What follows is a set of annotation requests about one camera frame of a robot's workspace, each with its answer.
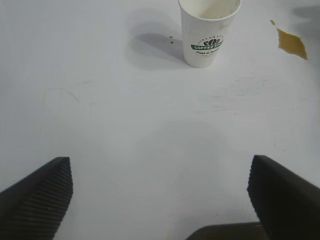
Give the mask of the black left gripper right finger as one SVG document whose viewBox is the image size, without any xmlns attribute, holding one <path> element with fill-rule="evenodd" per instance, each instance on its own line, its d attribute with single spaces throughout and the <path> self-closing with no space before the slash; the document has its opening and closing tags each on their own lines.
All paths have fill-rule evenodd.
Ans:
<svg viewBox="0 0 320 240">
<path fill-rule="evenodd" d="M 271 240 L 320 238 L 320 189 L 265 155 L 252 159 L 247 192 Z"/>
</svg>

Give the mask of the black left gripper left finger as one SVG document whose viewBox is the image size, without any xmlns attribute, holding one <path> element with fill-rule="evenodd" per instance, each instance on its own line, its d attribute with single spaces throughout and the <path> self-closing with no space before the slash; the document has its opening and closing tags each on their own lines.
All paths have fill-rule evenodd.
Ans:
<svg viewBox="0 0 320 240">
<path fill-rule="evenodd" d="M 73 196 L 69 157 L 56 157 L 0 193 L 2 240 L 52 240 Z"/>
</svg>

